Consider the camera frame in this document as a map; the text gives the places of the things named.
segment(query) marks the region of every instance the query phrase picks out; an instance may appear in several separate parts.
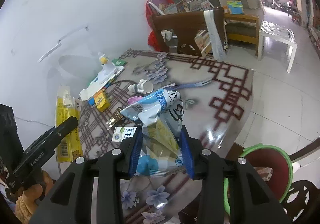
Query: white wall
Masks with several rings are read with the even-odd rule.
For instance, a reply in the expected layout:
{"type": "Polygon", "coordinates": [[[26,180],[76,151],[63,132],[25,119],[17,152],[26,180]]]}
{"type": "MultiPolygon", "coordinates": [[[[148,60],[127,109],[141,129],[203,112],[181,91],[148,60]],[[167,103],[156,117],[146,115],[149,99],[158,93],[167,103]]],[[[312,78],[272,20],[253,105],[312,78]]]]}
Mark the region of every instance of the white wall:
{"type": "MultiPolygon", "coordinates": [[[[54,125],[57,87],[73,95],[94,78],[99,51],[119,57],[128,48],[149,49],[147,0],[6,0],[0,9],[0,103],[16,116],[54,125]],[[41,63],[36,61],[70,30],[87,24],[63,41],[41,63]]],[[[49,127],[17,120],[26,148],[49,127]]],[[[52,159],[45,169],[57,178],[52,159]]]]}
{"type": "Polygon", "coordinates": [[[301,14],[301,25],[307,27],[307,4],[306,0],[297,0],[297,8],[301,14]]]}

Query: green plastic stool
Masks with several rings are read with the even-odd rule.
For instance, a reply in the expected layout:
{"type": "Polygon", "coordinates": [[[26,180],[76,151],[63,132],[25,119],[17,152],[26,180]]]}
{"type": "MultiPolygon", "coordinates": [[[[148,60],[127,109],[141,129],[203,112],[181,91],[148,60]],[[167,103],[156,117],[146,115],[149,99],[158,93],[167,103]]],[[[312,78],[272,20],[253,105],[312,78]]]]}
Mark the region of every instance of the green plastic stool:
{"type": "MultiPolygon", "coordinates": [[[[273,174],[266,182],[279,202],[282,202],[292,183],[293,169],[289,155],[279,147],[262,143],[245,148],[239,157],[245,157],[253,167],[271,167],[273,174]]],[[[230,215],[228,201],[228,178],[224,179],[224,208],[230,215]]]]}

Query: floral pattern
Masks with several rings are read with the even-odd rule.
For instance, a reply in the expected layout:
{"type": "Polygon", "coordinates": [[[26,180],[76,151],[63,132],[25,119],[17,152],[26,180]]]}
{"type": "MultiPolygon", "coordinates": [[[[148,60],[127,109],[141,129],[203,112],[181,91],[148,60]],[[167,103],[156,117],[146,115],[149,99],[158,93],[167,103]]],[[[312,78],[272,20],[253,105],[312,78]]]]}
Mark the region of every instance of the floral pattern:
{"type": "Polygon", "coordinates": [[[151,80],[153,84],[157,84],[160,82],[164,82],[164,80],[167,78],[167,75],[157,75],[154,79],[151,80]]]}
{"type": "Polygon", "coordinates": [[[154,79],[158,74],[156,72],[152,72],[150,74],[147,74],[147,80],[150,81],[151,79],[154,79]]]}
{"type": "Polygon", "coordinates": [[[167,71],[168,71],[168,68],[163,66],[158,71],[156,71],[156,74],[158,76],[163,76],[163,75],[165,75],[167,73],[167,71]]]}
{"type": "Polygon", "coordinates": [[[163,58],[166,58],[167,57],[167,53],[166,52],[160,52],[158,55],[157,55],[157,59],[158,60],[162,60],[163,58]]]}
{"type": "Polygon", "coordinates": [[[148,81],[151,81],[153,84],[158,84],[164,82],[168,79],[166,75],[168,68],[165,67],[164,63],[167,59],[167,53],[161,52],[157,55],[157,59],[152,63],[146,66],[139,66],[134,68],[132,74],[139,75],[144,74],[148,81]]]}
{"type": "Polygon", "coordinates": [[[152,64],[151,68],[160,69],[163,65],[164,65],[164,61],[162,61],[162,60],[156,60],[156,61],[152,64]]]}
{"type": "Polygon", "coordinates": [[[164,186],[161,185],[156,191],[149,190],[147,195],[147,204],[154,205],[157,209],[159,209],[168,203],[167,198],[169,197],[170,193],[164,192],[164,186]]]}
{"type": "Polygon", "coordinates": [[[165,216],[162,215],[162,212],[159,212],[159,214],[154,212],[142,212],[141,214],[145,217],[143,220],[144,224],[156,224],[165,219],[165,216]]]}
{"type": "Polygon", "coordinates": [[[139,199],[136,198],[136,196],[137,194],[135,192],[124,191],[121,197],[122,207],[126,210],[136,206],[136,203],[139,203],[139,199]]]}

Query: silver screw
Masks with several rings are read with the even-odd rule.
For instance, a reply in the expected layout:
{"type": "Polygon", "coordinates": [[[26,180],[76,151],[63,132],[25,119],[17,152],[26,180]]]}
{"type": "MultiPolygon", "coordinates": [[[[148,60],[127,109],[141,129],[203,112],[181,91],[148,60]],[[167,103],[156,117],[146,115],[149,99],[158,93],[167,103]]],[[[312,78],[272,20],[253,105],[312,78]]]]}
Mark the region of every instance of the silver screw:
{"type": "Polygon", "coordinates": [[[246,160],[245,158],[243,158],[243,157],[239,157],[239,158],[238,158],[238,163],[239,163],[239,164],[246,164],[246,163],[247,163],[247,160],[246,160]]]}
{"type": "Polygon", "coordinates": [[[84,162],[84,158],[83,158],[82,156],[80,156],[80,157],[78,157],[78,158],[76,159],[76,163],[81,164],[81,163],[83,163],[83,162],[84,162]]]}
{"type": "Polygon", "coordinates": [[[211,154],[211,151],[210,151],[209,149],[203,149],[203,150],[201,151],[201,153],[202,153],[203,155],[210,155],[210,154],[211,154]]]}
{"type": "Polygon", "coordinates": [[[113,149],[113,150],[112,150],[112,154],[113,154],[113,155],[119,155],[119,154],[121,154],[121,149],[119,149],[119,148],[113,149]]]}

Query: white small table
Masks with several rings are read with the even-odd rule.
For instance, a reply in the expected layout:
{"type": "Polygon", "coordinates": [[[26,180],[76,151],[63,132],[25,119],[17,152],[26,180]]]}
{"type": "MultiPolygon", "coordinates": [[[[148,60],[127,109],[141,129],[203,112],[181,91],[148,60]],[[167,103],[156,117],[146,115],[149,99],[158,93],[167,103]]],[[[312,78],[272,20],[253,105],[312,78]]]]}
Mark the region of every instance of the white small table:
{"type": "Polygon", "coordinates": [[[290,73],[293,64],[294,56],[296,55],[297,44],[294,39],[293,31],[281,25],[276,25],[271,22],[262,21],[259,30],[259,46],[258,46],[258,60],[261,61],[262,51],[264,47],[264,38],[269,37],[276,41],[286,43],[288,45],[286,55],[290,55],[290,46],[292,46],[292,53],[287,69],[290,73]]]}

